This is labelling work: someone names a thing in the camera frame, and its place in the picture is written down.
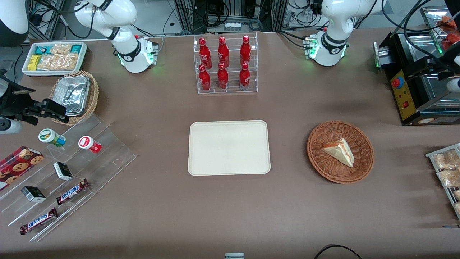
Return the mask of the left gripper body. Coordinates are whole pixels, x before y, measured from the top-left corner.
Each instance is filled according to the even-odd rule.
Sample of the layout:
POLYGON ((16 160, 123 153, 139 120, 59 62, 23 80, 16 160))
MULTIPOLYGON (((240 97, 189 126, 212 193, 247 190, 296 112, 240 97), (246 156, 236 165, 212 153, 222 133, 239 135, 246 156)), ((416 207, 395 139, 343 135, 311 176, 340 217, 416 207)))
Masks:
POLYGON ((451 92, 460 91, 459 65, 460 65, 460 43, 454 43, 447 52, 440 58, 449 70, 445 69, 438 73, 438 80, 447 80, 447 90, 451 92))

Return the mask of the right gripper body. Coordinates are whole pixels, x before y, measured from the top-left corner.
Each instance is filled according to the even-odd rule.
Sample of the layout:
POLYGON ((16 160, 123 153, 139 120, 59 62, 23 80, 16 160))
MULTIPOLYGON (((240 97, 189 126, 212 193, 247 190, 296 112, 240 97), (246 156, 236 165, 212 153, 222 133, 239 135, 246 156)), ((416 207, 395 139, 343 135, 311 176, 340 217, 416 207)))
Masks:
POLYGON ((30 93, 36 92, 28 87, 23 87, 5 77, 1 72, 1 97, 0 97, 0 133, 18 134, 22 130, 21 121, 31 125, 38 124, 38 118, 27 115, 29 108, 34 109, 37 103, 30 97, 30 93))

